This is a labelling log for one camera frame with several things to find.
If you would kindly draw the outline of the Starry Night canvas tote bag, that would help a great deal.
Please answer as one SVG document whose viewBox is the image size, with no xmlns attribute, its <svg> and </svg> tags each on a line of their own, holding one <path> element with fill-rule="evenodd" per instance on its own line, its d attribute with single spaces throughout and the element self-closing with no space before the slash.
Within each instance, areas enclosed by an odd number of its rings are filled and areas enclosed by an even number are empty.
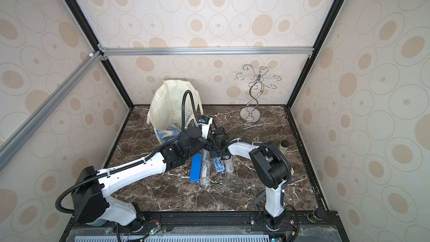
<svg viewBox="0 0 430 242">
<path fill-rule="evenodd" d="M 189 97 L 182 106 L 183 96 L 187 90 L 193 95 L 195 111 Z M 187 127 L 190 123 L 196 123 L 201 115 L 203 108 L 200 95 L 191 82 L 166 80 L 155 92 L 147 122 L 152 124 L 159 143 L 164 144 L 178 137 L 182 121 Z"/>
</svg>

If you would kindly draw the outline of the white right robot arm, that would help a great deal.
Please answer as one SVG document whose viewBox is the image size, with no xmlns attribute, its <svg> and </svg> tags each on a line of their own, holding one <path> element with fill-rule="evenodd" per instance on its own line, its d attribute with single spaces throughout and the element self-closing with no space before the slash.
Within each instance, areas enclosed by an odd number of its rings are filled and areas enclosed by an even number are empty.
<svg viewBox="0 0 430 242">
<path fill-rule="evenodd" d="M 284 211 L 284 189 L 292 180 L 292 167 L 272 141 L 252 142 L 229 137 L 223 128 L 209 131 L 205 147 L 213 158 L 239 156 L 252 161 L 260 181 L 265 185 L 265 211 L 271 218 Z"/>
</svg>

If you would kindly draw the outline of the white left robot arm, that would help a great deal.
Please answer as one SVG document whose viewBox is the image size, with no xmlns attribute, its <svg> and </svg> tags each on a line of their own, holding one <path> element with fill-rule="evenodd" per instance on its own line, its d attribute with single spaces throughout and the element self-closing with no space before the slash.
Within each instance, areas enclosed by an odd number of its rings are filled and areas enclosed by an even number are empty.
<svg viewBox="0 0 430 242">
<path fill-rule="evenodd" d="M 146 177 L 162 174 L 185 164 L 208 143 L 209 127 L 188 127 L 178 139 L 163 144 L 146 158 L 110 169 L 85 168 L 71 193 L 76 221 L 90 226 L 113 222 L 135 232 L 144 224 L 136 203 L 114 198 L 116 191 Z"/>
</svg>

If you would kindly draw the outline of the clear case blue compass front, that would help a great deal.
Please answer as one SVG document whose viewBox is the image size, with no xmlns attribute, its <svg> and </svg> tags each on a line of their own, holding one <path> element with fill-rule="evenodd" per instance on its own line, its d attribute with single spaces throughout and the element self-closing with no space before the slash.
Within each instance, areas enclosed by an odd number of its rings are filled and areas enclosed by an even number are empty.
<svg viewBox="0 0 430 242">
<path fill-rule="evenodd" d="M 216 173 L 223 173 L 223 172 L 225 172 L 226 168 L 225 168 L 224 162 L 221 159 L 221 157 L 214 158 L 213 162 L 214 162 L 214 166 L 215 166 L 215 169 L 216 169 Z"/>
</svg>

